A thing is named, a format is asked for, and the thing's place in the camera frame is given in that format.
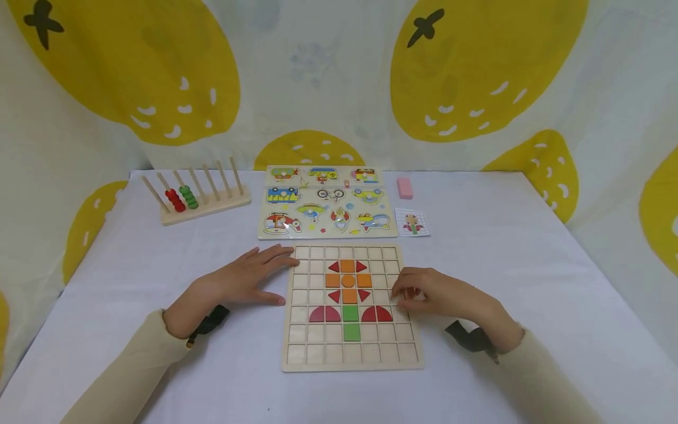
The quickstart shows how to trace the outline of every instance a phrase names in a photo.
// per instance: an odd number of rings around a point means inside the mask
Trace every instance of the green square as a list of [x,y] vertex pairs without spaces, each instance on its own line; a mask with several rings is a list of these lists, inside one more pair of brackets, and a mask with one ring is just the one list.
[[344,324],[344,341],[360,341],[360,324]]
[[358,305],[344,305],[344,321],[358,322]]

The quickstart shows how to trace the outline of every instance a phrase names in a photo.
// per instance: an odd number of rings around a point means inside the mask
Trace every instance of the orange circle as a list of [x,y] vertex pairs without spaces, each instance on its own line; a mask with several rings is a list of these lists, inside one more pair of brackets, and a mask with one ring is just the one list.
[[341,284],[344,287],[353,287],[355,286],[355,277],[351,274],[342,275]]

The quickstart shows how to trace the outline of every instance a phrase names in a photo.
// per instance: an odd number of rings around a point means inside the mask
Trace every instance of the sleeve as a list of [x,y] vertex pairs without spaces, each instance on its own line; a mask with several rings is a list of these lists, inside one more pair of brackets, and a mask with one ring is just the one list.
[[133,423],[160,378],[190,350],[167,332],[163,310],[150,313],[125,349],[75,402],[61,424]]

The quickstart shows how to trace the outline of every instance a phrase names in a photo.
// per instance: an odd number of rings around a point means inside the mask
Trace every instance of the beige sleeve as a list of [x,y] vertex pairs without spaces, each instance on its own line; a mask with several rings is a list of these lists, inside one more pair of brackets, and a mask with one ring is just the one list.
[[499,356],[496,368],[508,383],[507,395],[530,423],[603,422],[530,331],[518,348]]
[[167,332],[163,311],[150,313],[125,349],[75,402],[61,424],[133,423],[160,378],[190,350]]

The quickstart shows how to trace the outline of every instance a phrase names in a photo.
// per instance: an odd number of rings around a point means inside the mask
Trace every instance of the puzzle board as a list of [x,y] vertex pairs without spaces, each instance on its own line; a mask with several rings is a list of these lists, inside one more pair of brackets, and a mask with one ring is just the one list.
[[297,244],[283,335],[286,372],[424,368],[419,329],[395,308],[396,245]]
[[397,237],[378,168],[269,166],[259,239]]

